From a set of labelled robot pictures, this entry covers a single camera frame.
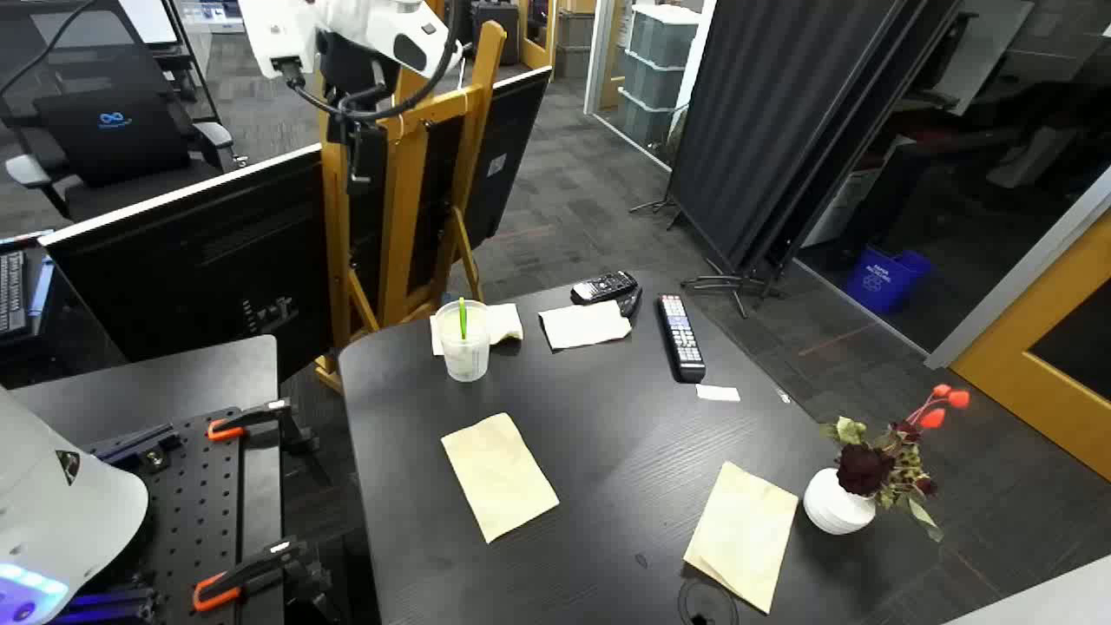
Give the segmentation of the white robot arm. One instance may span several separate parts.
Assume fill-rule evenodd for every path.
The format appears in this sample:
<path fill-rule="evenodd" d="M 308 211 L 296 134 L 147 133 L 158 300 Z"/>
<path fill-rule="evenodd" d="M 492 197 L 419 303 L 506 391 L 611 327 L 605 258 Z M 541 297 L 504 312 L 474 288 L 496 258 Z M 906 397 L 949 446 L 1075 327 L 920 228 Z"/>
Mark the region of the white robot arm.
<path fill-rule="evenodd" d="M 245 41 L 267 80 L 300 80 L 316 65 L 316 37 L 379 52 L 438 80 L 459 65 L 463 44 L 425 0 L 238 0 Z"/>

